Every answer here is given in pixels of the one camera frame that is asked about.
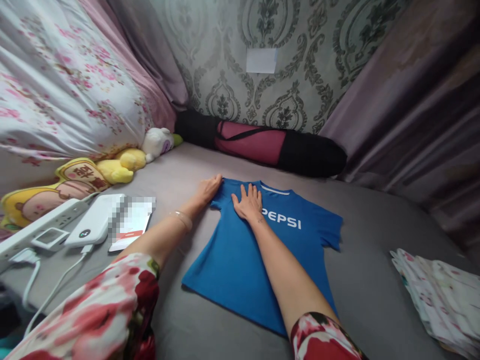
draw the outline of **yoga mat bag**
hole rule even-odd
[[[347,163],[345,151],[326,137],[229,122],[194,110],[178,113],[175,133],[203,148],[314,178],[338,175]]]

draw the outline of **yellow plush toy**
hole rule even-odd
[[[55,184],[12,191],[2,197],[5,217],[0,234],[26,227],[69,199],[80,200],[110,187],[93,161],[84,157],[60,166],[55,175],[59,179]]]
[[[145,164],[145,153],[136,148],[129,148],[120,151],[115,159],[98,161],[96,167],[103,177],[114,185],[131,182],[134,172],[143,168]]]

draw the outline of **red floral clothing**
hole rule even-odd
[[[150,319],[158,275],[148,255],[121,258],[70,295],[6,359],[155,359]],[[297,321],[291,343],[299,360],[366,359],[342,328],[315,312]]]

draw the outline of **plush pillow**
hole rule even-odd
[[[26,188],[5,195],[1,199],[5,217],[0,228],[10,232],[24,228],[69,199],[80,200],[110,187],[95,164],[87,158],[67,162],[55,171],[55,175],[59,180],[53,185]]]

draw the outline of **bag strap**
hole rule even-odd
[[[237,135],[226,138],[225,136],[222,135],[222,132],[224,130],[225,122],[226,122],[226,120],[219,119],[216,126],[215,126],[216,137],[219,138],[220,140],[223,140],[223,141],[235,141],[235,140],[245,139],[249,136],[252,136],[252,135],[255,135],[255,134],[258,134],[258,133],[262,133],[262,132],[265,132],[265,131],[271,131],[271,130],[278,131],[279,130],[279,129],[273,129],[273,128],[268,128],[268,127],[259,127],[257,129],[252,129],[252,130],[248,130],[248,131],[245,131],[245,132],[241,132]]]

